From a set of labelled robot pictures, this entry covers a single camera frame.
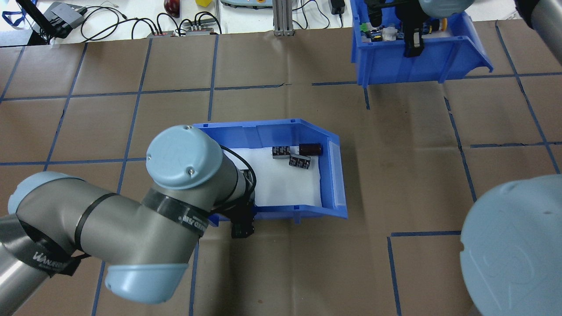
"black cable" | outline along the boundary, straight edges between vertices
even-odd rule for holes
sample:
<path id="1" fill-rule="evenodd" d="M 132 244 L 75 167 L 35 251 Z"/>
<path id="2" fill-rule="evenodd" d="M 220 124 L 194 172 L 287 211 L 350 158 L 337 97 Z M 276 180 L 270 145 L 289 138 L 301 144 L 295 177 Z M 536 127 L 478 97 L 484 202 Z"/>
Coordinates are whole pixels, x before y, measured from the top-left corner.
<path id="1" fill-rule="evenodd" d="M 302 6 L 300 6 L 300 7 L 298 7 L 298 8 L 295 8 L 295 9 L 293 9 L 293 11 L 297 11 L 297 10 L 300 10 L 300 9 L 304 8 L 304 7 L 305 7 L 305 5 L 309 4 L 309 2 L 312 2 L 312 1 L 314 1 L 314 0 L 308 0 L 308 1 L 307 1 L 307 2 L 305 2 L 305 4 L 303 4 Z"/>
<path id="2" fill-rule="evenodd" d="M 82 35 L 82 37 L 83 37 L 86 41 L 88 41 L 88 40 L 102 40 L 102 39 L 105 39 L 105 38 L 109 37 L 111 34 L 113 34 L 113 33 L 117 30 L 117 25 L 115 25 L 114 29 L 111 30 L 111 32 L 109 32 L 109 34 L 105 35 L 105 36 L 102 37 L 102 38 L 95 38 L 96 35 L 95 35 L 95 36 L 92 36 L 92 37 L 90 37 L 90 38 L 88 38 L 88 37 L 86 37 L 86 35 L 84 35 L 84 25 L 86 24 L 86 21 L 88 21 L 88 19 L 92 16 L 92 14 L 94 14 L 94 13 L 96 13 L 97 11 L 100 11 L 100 10 L 108 10 L 108 11 L 112 12 L 113 14 L 115 14 L 115 17 L 117 17 L 117 23 L 119 23 L 119 21 L 120 21 L 120 19 L 119 19 L 119 14 L 121 14 L 121 16 L 125 16 L 123 13 L 121 13 L 121 11 L 119 11 L 119 10 L 117 10 L 117 9 L 115 9 L 115 8 L 111 8 L 111 7 L 99 7 L 99 8 L 96 8 L 94 11 L 90 12 L 90 14 L 88 14 L 88 16 L 86 16 L 86 17 L 84 18 L 84 21 L 83 21 L 82 24 L 80 25 L 80 34 Z"/>
<path id="3" fill-rule="evenodd" d="M 123 14 L 123 12 L 117 10 L 116 8 L 113 7 L 104 7 L 104 6 L 85 6 L 86 9 L 90 9 L 90 8 L 99 8 L 99 9 L 106 9 L 106 10 L 111 10 L 111 11 L 117 11 L 122 17 L 123 19 L 127 19 L 127 16 Z"/>
<path id="4" fill-rule="evenodd" d="M 135 24 L 133 24 L 133 28 L 131 29 L 131 39 L 134 39 L 134 32 L 135 32 L 135 26 L 137 25 L 137 23 L 139 22 L 145 22 L 148 27 L 150 28 L 150 33 L 152 33 L 152 35 L 154 34 L 154 30 L 152 29 L 152 26 L 150 25 L 150 23 L 146 22 L 144 19 L 138 19 Z"/>
<path id="5" fill-rule="evenodd" d="M 116 8 L 114 8 L 114 7 L 86 6 L 85 8 L 100 8 L 100 9 L 106 9 L 106 10 L 109 10 L 109 11 L 113 11 L 114 13 L 115 13 L 115 11 L 116 11 L 116 12 L 118 12 L 118 13 L 121 15 L 121 17 L 123 17 L 123 19 L 125 19 L 125 20 L 128 19 L 127 16 L 126 16 L 123 12 L 119 11 L 118 9 L 116 9 Z M 147 18 L 147 17 L 141 17 L 140 19 L 141 19 L 141 20 L 148 20 L 148 21 L 150 21 L 150 23 L 152 23 L 152 26 L 153 26 L 152 29 L 153 29 L 153 30 L 156 30 L 156 29 L 157 29 L 156 23 L 154 23 L 154 21 L 152 21 L 151 19 L 149 19 L 149 18 Z"/>
<path id="6" fill-rule="evenodd" d="M 190 19 L 183 19 L 180 23 L 179 23 L 179 28 L 176 30 L 176 32 L 178 32 L 179 36 L 185 35 L 185 33 L 182 34 L 182 27 L 183 27 L 183 22 L 189 22 L 189 25 L 191 27 L 193 27 L 193 22 Z"/>
<path id="7" fill-rule="evenodd" d="M 110 25 L 110 26 L 106 27 L 106 28 L 103 29 L 101 32 L 97 33 L 96 35 L 94 35 L 94 36 L 92 36 L 92 37 L 89 37 L 89 38 L 86 38 L 86 40 L 83 40 L 81 43 L 85 43 L 85 42 L 87 42 L 87 41 L 89 41 L 89 40 L 100 40 L 100 39 L 104 39 L 104 38 L 106 38 L 106 37 L 109 36 L 109 35 L 107 35 L 107 36 L 105 36 L 105 37 L 102 37 L 102 38 L 96 38 L 96 39 L 94 39 L 94 38 L 95 38 L 96 36 L 102 34 L 103 32 L 105 32 L 105 31 L 111 29 L 111 28 L 117 28 L 117 26 L 120 25 L 120 24 L 123 24 L 123 23 L 125 23 L 125 22 L 138 21 L 138 20 L 140 20 L 140 19 L 134 17 L 134 18 L 132 18 L 132 19 L 127 19 L 127 20 L 124 20 L 124 21 L 119 21 L 119 22 L 117 22 L 117 23 L 115 23 L 115 24 L 113 24 L 113 25 Z"/>
<path id="8" fill-rule="evenodd" d="M 172 22 L 174 22 L 174 24 L 176 25 L 175 29 L 176 30 L 179 29 L 178 23 L 174 20 L 173 16 L 169 15 L 168 13 L 160 12 L 156 16 L 156 24 L 158 25 L 158 31 L 160 31 L 160 34 L 162 34 L 162 28 L 160 27 L 160 22 L 158 20 L 162 15 L 165 15 L 165 16 L 169 17 L 172 20 Z"/>
<path id="9" fill-rule="evenodd" d="M 222 148 L 224 151 L 229 152 L 230 154 L 232 154 L 234 157 L 236 157 L 238 160 L 240 160 L 243 164 L 246 165 L 246 167 L 248 167 L 248 171 L 250 171 L 250 174 L 252 175 L 252 184 L 251 187 L 248 188 L 248 183 L 246 182 L 246 189 L 244 190 L 244 194 L 239 197 L 234 199 L 233 201 L 227 202 L 222 204 L 221 206 L 217 207 L 216 209 L 214 209 L 212 212 L 213 213 L 221 213 L 225 210 L 228 210 L 238 204 L 241 203 L 248 203 L 248 201 L 250 200 L 252 193 L 254 192 L 254 190 L 256 189 L 256 173 L 253 171 L 252 166 L 244 159 L 242 158 L 239 154 L 235 153 L 233 150 L 224 147 L 222 145 L 220 145 L 220 148 Z"/>
<path id="10" fill-rule="evenodd" d="M 212 13 L 207 12 L 207 11 L 198 12 L 198 13 L 201 13 L 201 15 L 199 15 L 199 20 L 197 20 L 197 24 L 198 24 L 199 26 L 201 26 L 201 18 L 204 17 L 204 16 L 206 16 L 206 15 L 208 15 L 208 16 L 210 16 L 211 18 L 213 18 L 213 20 L 215 20 L 217 26 L 219 27 L 219 33 L 220 33 L 220 34 L 223 33 L 223 29 L 220 27 L 220 22 L 219 22 L 219 20 L 218 20 Z"/>
<path id="11" fill-rule="evenodd" d="M 305 18 L 305 23 L 306 23 L 305 29 L 308 29 L 309 28 L 309 20 L 306 18 L 306 11 L 305 11 L 304 8 L 301 11 L 302 11 L 302 16 Z"/>
<path id="12" fill-rule="evenodd" d="M 318 12 L 320 12 L 320 14 L 322 14 L 322 16 L 324 16 L 326 18 L 326 20 L 328 20 L 328 25 L 326 25 L 322 29 L 329 28 L 330 27 L 330 19 L 325 14 L 322 13 L 322 11 L 320 10 L 320 6 L 318 5 L 318 2 L 316 0 L 310 0 L 310 1 L 314 1 L 314 3 L 316 3 L 316 7 L 318 8 Z"/>
<path id="13" fill-rule="evenodd" d="M 328 21 L 328 24 L 327 24 L 325 27 L 323 27 L 322 29 L 327 29 L 327 28 L 329 28 L 329 27 L 330 27 L 330 19 L 329 19 L 324 13 L 322 13 L 322 10 L 320 10 L 320 6 L 318 5 L 318 2 L 317 2 L 316 0 L 308 0 L 307 2 L 305 2 L 305 3 L 304 3 L 303 5 L 301 5 L 300 7 L 294 8 L 293 11 L 297 11 L 297 10 L 302 9 L 302 12 L 303 12 L 303 15 L 304 15 L 304 11 L 305 11 L 304 7 L 305 7 L 307 4 L 309 4 L 310 2 L 316 3 L 316 8 L 318 9 L 318 12 L 320 12 L 320 14 L 321 14 L 323 17 L 325 17 L 326 20 Z"/>
<path id="14" fill-rule="evenodd" d="M 305 29 L 305 28 L 303 28 L 303 27 L 302 27 L 302 25 L 301 25 L 301 24 L 300 24 L 299 22 L 297 22 L 297 21 L 293 20 L 293 23 L 296 23 L 296 24 L 298 25 L 298 27 L 299 27 L 299 28 L 301 28 L 302 30 L 304 30 L 304 29 Z"/>
<path id="15" fill-rule="evenodd" d="M 152 21 L 152 19 L 149 19 L 147 17 L 141 17 L 139 18 L 139 20 L 145 20 L 145 21 L 150 21 L 150 23 L 152 23 L 152 26 L 154 26 L 154 28 L 151 28 L 151 30 L 154 31 L 154 33 L 156 33 L 158 31 L 158 26 L 156 25 L 156 23 L 154 23 L 154 21 Z"/>

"blue tape line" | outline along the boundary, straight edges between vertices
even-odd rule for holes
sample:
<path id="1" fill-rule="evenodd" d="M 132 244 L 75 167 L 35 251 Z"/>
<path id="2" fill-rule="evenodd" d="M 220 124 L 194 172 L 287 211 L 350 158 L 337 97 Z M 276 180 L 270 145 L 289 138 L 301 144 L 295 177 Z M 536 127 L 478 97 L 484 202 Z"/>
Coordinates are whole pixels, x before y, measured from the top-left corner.
<path id="1" fill-rule="evenodd" d="M 438 232 L 400 232 L 391 233 L 390 237 L 414 237 L 414 236 L 457 236 L 461 231 L 438 231 Z"/>
<path id="2" fill-rule="evenodd" d="M 457 146 L 460 151 L 460 157 L 463 160 L 464 166 L 464 173 L 466 174 L 466 180 L 468 181 L 468 187 L 470 188 L 470 194 L 472 195 L 472 200 L 476 202 L 476 191 L 474 190 L 474 184 L 472 183 L 472 177 L 470 176 L 470 170 L 468 169 L 468 163 L 466 163 L 466 156 L 464 155 L 463 145 L 460 142 L 459 131 L 457 130 L 455 118 L 453 117 L 453 113 L 451 111 L 451 105 L 449 104 L 449 100 L 445 99 L 445 105 L 447 106 L 447 111 L 449 112 L 449 119 L 451 120 L 451 126 L 455 131 L 455 138 L 457 140 Z"/>
<path id="3" fill-rule="evenodd" d="M 6 86 L 4 87 L 4 91 L 2 91 L 2 95 L 0 96 L 0 103 L 4 101 L 4 97 L 6 96 L 8 87 L 10 86 L 10 83 L 12 83 L 13 75 L 16 73 L 17 66 L 20 64 L 21 56 L 24 54 L 24 50 L 25 50 L 25 46 L 21 48 L 20 54 L 17 55 L 16 63 L 13 65 L 12 73 L 10 74 L 8 81 L 6 81 Z"/>
<path id="4" fill-rule="evenodd" d="M 133 118 L 131 119 L 131 126 L 129 128 L 129 138 L 127 139 L 127 147 L 125 148 L 125 156 L 121 160 L 123 162 L 123 164 L 121 166 L 121 174 L 119 175 L 119 182 L 117 184 L 117 191 L 116 191 L 117 194 L 121 193 L 121 186 L 123 185 L 123 177 L 125 176 L 125 167 L 127 166 L 127 156 L 129 155 L 131 138 L 133 137 L 133 129 L 134 129 L 134 126 L 135 126 L 135 119 L 137 117 L 137 110 L 138 110 L 139 101 L 140 101 L 140 98 L 141 98 L 140 96 L 141 96 L 141 91 L 142 91 L 142 85 L 144 83 L 144 76 L 146 75 L 146 68 L 147 68 L 147 65 L 148 65 L 148 58 L 150 57 L 151 47 L 152 47 L 152 38 L 150 40 L 148 40 L 148 48 L 147 48 L 147 52 L 146 52 L 146 59 L 144 60 L 142 76 L 140 76 L 139 89 L 137 91 L 137 100 L 135 102 L 135 109 L 133 111 Z M 97 308 L 98 308 L 99 292 L 101 290 L 101 283 L 102 283 L 102 278 L 103 278 L 103 268 L 104 267 L 105 267 L 105 263 L 103 263 L 102 270 L 100 271 L 99 277 L 98 277 L 98 287 L 96 289 L 96 296 L 94 297 L 94 307 L 92 308 L 92 316 L 96 316 L 96 311 L 97 311 Z"/>
<path id="5" fill-rule="evenodd" d="M 544 73 L 544 74 L 517 74 L 519 77 L 541 77 L 541 76 L 559 76 L 562 73 Z"/>
<path id="6" fill-rule="evenodd" d="M 146 75 L 146 68 L 148 66 L 148 58 L 150 57 L 150 50 L 152 48 L 152 38 L 148 41 L 148 48 L 146 52 L 146 58 L 144 60 L 144 66 L 142 70 L 142 75 L 140 76 L 139 89 L 137 92 L 137 100 L 135 101 L 135 108 L 133 110 L 133 117 L 131 119 L 131 125 L 129 127 L 129 136 L 127 137 L 127 145 L 125 147 L 125 156 L 123 157 L 123 165 L 121 166 L 121 174 L 119 175 L 119 183 L 117 184 L 117 194 L 121 193 L 121 185 L 123 184 L 123 178 L 125 177 L 125 168 L 127 166 L 127 158 L 129 156 L 129 150 L 131 148 L 131 140 L 133 139 L 133 130 L 135 128 L 135 122 L 137 121 L 137 111 L 139 109 L 139 103 L 141 101 L 142 86 L 144 84 L 144 77 Z"/>
<path id="7" fill-rule="evenodd" d="M 88 97 L 111 97 L 111 96 L 129 96 L 138 92 L 114 92 L 114 93 L 92 93 L 92 94 L 75 94 L 71 98 L 88 98 Z"/>
<path id="8" fill-rule="evenodd" d="M 484 79 L 484 78 L 515 78 L 519 77 L 541 77 L 541 76 L 559 76 L 562 73 L 533 73 L 533 74 L 517 74 L 517 75 L 482 75 L 482 76 L 466 76 L 464 79 Z"/>
<path id="9" fill-rule="evenodd" d="M 154 90 L 154 91 L 142 91 L 141 94 L 155 94 L 155 93 L 174 93 L 174 92 L 198 92 L 198 91 L 209 91 L 209 88 L 194 88 L 194 89 L 180 89 L 180 90 Z M 130 96 L 133 94 L 138 94 L 135 92 L 114 92 L 114 93 L 92 93 L 92 94 L 75 94 L 70 96 L 70 98 L 89 98 L 89 97 L 112 97 L 112 96 Z M 20 100 L 44 100 L 44 99 L 62 99 L 68 98 L 68 96 L 45 96 L 45 97 L 24 97 L 24 98 L 7 98 L 5 101 L 20 101 Z"/>
<path id="10" fill-rule="evenodd" d="M 340 85 L 340 84 L 357 84 L 357 81 L 313 82 L 312 83 L 312 85 Z"/>
<path id="11" fill-rule="evenodd" d="M 47 160 L 45 161 L 45 167 L 43 168 L 43 171 L 47 171 L 47 168 L 49 167 L 49 163 L 51 162 L 51 157 L 53 156 L 53 151 L 55 150 L 55 145 L 57 144 L 58 135 L 61 132 L 62 122 L 65 119 L 66 112 L 67 112 L 68 107 L 69 107 L 70 96 L 72 96 L 72 91 L 74 90 L 74 86 L 76 85 L 78 73 L 80 72 L 80 68 L 82 67 L 82 62 L 84 61 L 84 56 L 86 56 L 86 49 L 88 49 L 88 43 L 84 44 L 84 49 L 82 50 L 82 56 L 80 57 L 80 61 L 78 62 L 78 67 L 76 68 L 76 72 L 74 73 L 74 78 L 72 79 L 72 85 L 70 86 L 69 93 L 66 96 L 65 107 L 63 108 L 61 118 L 58 121 L 58 126 L 57 126 L 57 130 L 55 132 L 55 137 L 53 138 L 53 142 L 51 143 L 51 149 L 49 149 L 49 154 L 47 155 Z"/>
<path id="12" fill-rule="evenodd" d="M 198 91 L 209 91 L 209 88 L 194 88 L 194 89 L 177 89 L 177 90 L 152 90 L 143 91 L 141 94 L 155 94 L 155 93 L 173 93 L 173 92 L 198 92 Z"/>
<path id="13" fill-rule="evenodd" d="M 488 78 L 513 78 L 515 75 L 482 75 L 482 76 L 466 76 L 463 79 L 488 79 Z"/>
<path id="14" fill-rule="evenodd" d="M 369 92 L 367 88 L 363 88 L 363 94 L 365 95 L 365 104 L 367 104 L 367 110 L 371 110 L 371 104 L 369 102 Z"/>
<path id="15" fill-rule="evenodd" d="M 211 120 L 211 115 L 212 115 L 212 95 L 215 90 L 216 55 L 218 50 L 219 50 L 219 36 L 215 35 L 215 52 L 212 58 L 211 91 L 209 93 L 209 113 L 207 114 L 207 121 Z"/>
<path id="16" fill-rule="evenodd" d="M 549 144 L 555 145 L 556 142 L 549 142 Z M 533 144 L 523 144 L 523 143 L 505 143 L 505 144 L 474 144 L 470 145 L 470 148 L 497 148 L 497 147 L 526 147 L 526 146 L 544 146 L 544 143 L 533 143 Z"/>
<path id="17" fill-rule="evenodd" d="M 191 290 L 189 292 L 189 316 L 193 316 L 193 304 L 195 303 L 195 282 L 197 279 L 197 261 L 199 259 L 199 242 L 195 245 L 193 252 L 193 268 L 191 270 Z"/>
<path id="18" fill-rule="evenodd" d="M 542 130 L 542 127 L 541 127 L 540 123 L 538 122 L 537 116 L 534 113 L 533 106 L 531 105 L 531 101 L 529 100 L 529 97 L 525 93 L 525 89 L 523 88 L 523 84 L 521 83 L 521 78 L 520 78 L 519 74 L 517 73 L 517 69 L 515 68 L 515 64 L 513 63 L 513 60 L 511 59 L 511 55 L 509 54 L 509 51 L 507 50 L 507 46 L 505 45 L 504 38 L 501 35 L 500 27 L 498 26 L 497 21 L 496 21 L 496 33 L 497 33 L 497 36 L 500 39 L 500 43 L 501 43 L 502 48 L 504 49 L 504 53 L 507 56 L 507 60 L 509 60 L 509 64 L 511 65 L 511 68 L 513 69 L 513 73 L 515 74 L 515 79 L 517 80 L 517 84 L 519 85 L 519 89 L 521 90 L 521 93 L 523 94 L 523 97 L 525 97 L 525 102 L 527 102 L 527 108 L 529 109 L 529 112 L 531 113 L 531 117 L 533 118 L 534 124 L 537 127 L 538 133 L 540 134 L 540 136 L 542 138 L 542 142 L 546 147 L 546 151 L 549 153 L 550 160 L 552 161 L 552 166 L 554 167 L 554 171 L 557 174 L 560 174 L 560 169 L 558 168 L 558 163 L 556 162 L 556 159 L 554 158 L 554 154 L 552 153 L 550 145 L 549 145 L 548 141 L 546 140 L 546 136 L 545 136 L 545 134 Z"/>
<path id="19" fill-rule="evenodd" d="M 68 96 L 23 97 L 23 98 L 5 98 L 4 101 L 48 100 L 48 99 L 66 99 L 66 98 L 68 98 Z"/>
<path id="20" fill-rule="evenodd" d="M 98 311 L 99 293 L 101 292 L 102 289 L 102 280 L 103 280 L 104 272 L 105 272 L 105 261 L 102 261 L 102 264 L 99 268 L 98 285 L 96 287 L 96 295 L 94 296 L 94 304 L 92 305 L 92 316 L 96 316 L 96 312 Z"/>
<path id="21" fill-rule="evenodd" d="M 215 88 L 217 91 L 221 90 L 245 90 L 245 89 L 268 89 L 268 88 L 279 88 L 284 86 L 285 83 L 282 84 L 268 84 L 268 85 L 242 85 L 240 87 L 221 87 Z"/>
<path id="22" fill-rule="evenodd" d="M 146 161 L 146 157 L 127 158 L 127 161 Z"/>
<path id="23" fill-rule="evenodd" d="M 50 165 L 80 165 L 80 164 L 104 164 L 107 162 L 123 162 L 123 159 L 92 159 L 92 160 L 68 160 L 51 161 Z"/>
<path id="24" fill-rule="evenodd" d="M 0 166 L 34 166 L 44 164 L 45 161 L 0 162 Z"/>
<path id="25" fill-rule="evenodd" d="M 396 303 L 396 315 L 402 316 L 402 307 L 400 307 L 400 296 L 398 295 L 398 282 L 396 281 L 396 268 L 394 266 L 394 254 L 392 253 L 392 242 L 387 237 L 388 244 L 388 260 L 390 261 L 390 274 L 392 276 L 392 287 L 394 288 L 394 301 Z"/>

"electronic component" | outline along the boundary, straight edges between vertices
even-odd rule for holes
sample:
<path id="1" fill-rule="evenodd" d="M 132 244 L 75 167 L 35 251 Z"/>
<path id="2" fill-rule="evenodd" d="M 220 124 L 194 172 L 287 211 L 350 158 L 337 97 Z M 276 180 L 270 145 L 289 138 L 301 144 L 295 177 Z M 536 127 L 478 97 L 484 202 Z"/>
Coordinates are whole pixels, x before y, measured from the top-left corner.
<path id="1" fill-rule="evenodd" d="M 213 28 L 193 28 L 192 30 L 187 29 L 187 30 L 183 30 L 185 31 L 186 35 L 210 35 L 210 34 L 216 34 L 215 30 Z"/>
<path id="2" fill-rule="evenodd" d="M 339 15 L 346 12 L 346 3 L 344 0 L 330 0 L 328 3 L 330 4 L 330 12 L 333 15 Z"/>
<path id="3" fill-rule="evenodd" d="M 322 155 L 322 145 L 320 143 L 298 144 L 298 154 L 302 156 Z"/>
<path id="4" fill-rule="evenodd" d="M 45 25 L 41 26 L 41 24 L 37 22 L 37 16 L 32 16 L 33 20 L 36 22 L 32 28 L 38 34 L 45 33 L 58 38 L 66 38 L 70 31 L 82 24 L 84 21 L 83 15 L 86 14 L 86 10 L 85 7 L 76 6 L 74 4 L 53 2 L 43 15 L 47 21 L 42 21 L 52 25 L 53 34 L 50 34 L 48 30 L 46 30 Z"/>
<path id="5" fill-rule="evenodd" d="M 289 146 L 275 146 L 271 148 L 273 159 L 287 159 L 291 156 L 291 148 Z"/>
<path id="6" fill-rule="evenodd" d="M 398 33 L 398 30 L 394 26 L 384 28 L 382 31 L 383 41 L 396 40 L 396 33 Z"/>
<path id="7" fill-rule="evenodd" d="M 291 155 L 291 158 L 289 158 L 289 166 L 308 169 L 310 167 L 310 157 Z"/>
<path id="8" fill-rule="evenodd" d="M 174 37 L 176 36 L 176 32 L 175 31 L 163 31 L 162 34 L 149 34 L 148 36 L 146 36 L 146 38 L 154 38 L 154 37 Z"/>

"black strap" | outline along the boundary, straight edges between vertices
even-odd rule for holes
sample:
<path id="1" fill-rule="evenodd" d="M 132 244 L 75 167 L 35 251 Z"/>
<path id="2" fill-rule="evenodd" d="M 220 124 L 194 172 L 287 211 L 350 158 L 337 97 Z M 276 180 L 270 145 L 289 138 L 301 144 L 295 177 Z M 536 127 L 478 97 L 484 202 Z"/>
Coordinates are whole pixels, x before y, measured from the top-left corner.
<path id="1" fill-rule="evenodd" d="M 150 189 L 141 202 L 156 213 L 176 222 L 202 237 L 209 226 L 210 213 Z"/>
<path id="2" fill-rule="evenodd" d="M 0 242 L 15 258 L 51 277 L 64 270 L 71 260 L 55 241 L 21 223 L 15 214 L 2 219 Z"/>
<path id="3" fill-rule="evenodd" d="M 88 219 L 92 211 L 105 199 L 112 197 L 114 195 L 117 195 L 117 193 L 108 193 L 100 196 L 97 200 L 95 200 L 92 204 L 90 204 L 86 208 L 86 210 L 82 213 L 82 216 L 78 221 L 78 225 L 76 226 L 76 230 L 74 231 L 74 247 L 76 247 L 76 249 L 80 251 L 84 251 L 82 249 L 82 244 L 80 243 L 80 239 L 82 236 L 82 229 L 84 228 L 84 224 L 86 223 L 86 220 Z"/>

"black capacitor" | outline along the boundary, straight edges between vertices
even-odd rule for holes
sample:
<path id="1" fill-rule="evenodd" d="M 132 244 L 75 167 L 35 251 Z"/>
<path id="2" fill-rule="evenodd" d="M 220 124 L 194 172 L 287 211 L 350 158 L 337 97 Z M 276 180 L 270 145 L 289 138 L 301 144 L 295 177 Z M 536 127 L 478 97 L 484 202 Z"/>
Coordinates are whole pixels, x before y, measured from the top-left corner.
<path id="1" fill-rule="evenodd" d="M 291 155 L 291 158 L 289 158 L 289 166 L 308 169 L 310 167 L 310 157 Z"/>
<path id="2" fill-rule="evenodd" d="M 302 156 L 320 156 L 322 155 L 322 145 L 314 144 L 298 144 L 298 154 Z"/>

